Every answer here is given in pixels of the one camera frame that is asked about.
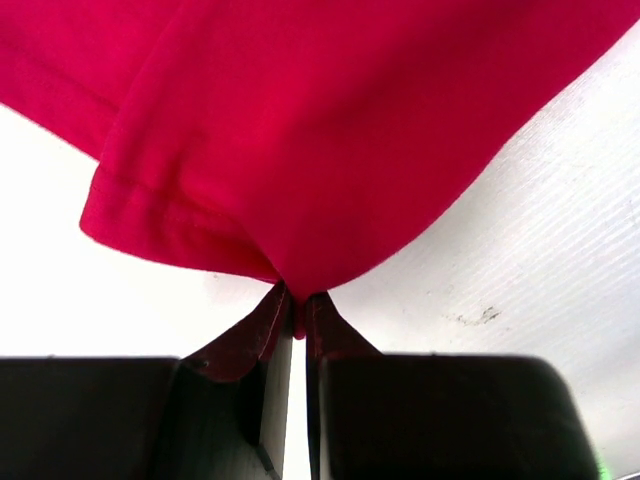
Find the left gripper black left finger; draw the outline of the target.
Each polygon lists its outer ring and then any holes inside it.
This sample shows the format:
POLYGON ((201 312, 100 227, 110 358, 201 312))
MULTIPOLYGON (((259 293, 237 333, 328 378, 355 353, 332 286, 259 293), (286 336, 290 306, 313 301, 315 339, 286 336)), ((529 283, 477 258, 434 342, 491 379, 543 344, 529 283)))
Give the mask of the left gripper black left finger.
POLYGON ((5 479, 279 479, 291 295, 185 358, 5 357, 5 479))

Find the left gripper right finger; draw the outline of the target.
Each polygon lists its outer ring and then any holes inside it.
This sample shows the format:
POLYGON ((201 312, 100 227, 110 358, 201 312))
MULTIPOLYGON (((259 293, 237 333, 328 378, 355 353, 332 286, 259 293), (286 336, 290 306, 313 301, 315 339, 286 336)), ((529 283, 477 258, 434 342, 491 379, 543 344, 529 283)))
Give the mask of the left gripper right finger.
POLYGON ((327 294, 305 305, 315 479, 595 479, 570 391, 516 355, 384 354, 327 294))

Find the red t-shirt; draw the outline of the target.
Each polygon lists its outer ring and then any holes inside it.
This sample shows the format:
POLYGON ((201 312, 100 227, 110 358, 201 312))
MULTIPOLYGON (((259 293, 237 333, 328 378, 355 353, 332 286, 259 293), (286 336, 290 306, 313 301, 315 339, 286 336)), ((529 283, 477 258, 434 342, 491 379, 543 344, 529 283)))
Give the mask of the red t-shirt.
POLYGON ((5 1, 1 100, 93 157, 80 219, 299 300, 426 230, 635 1, 5 1))

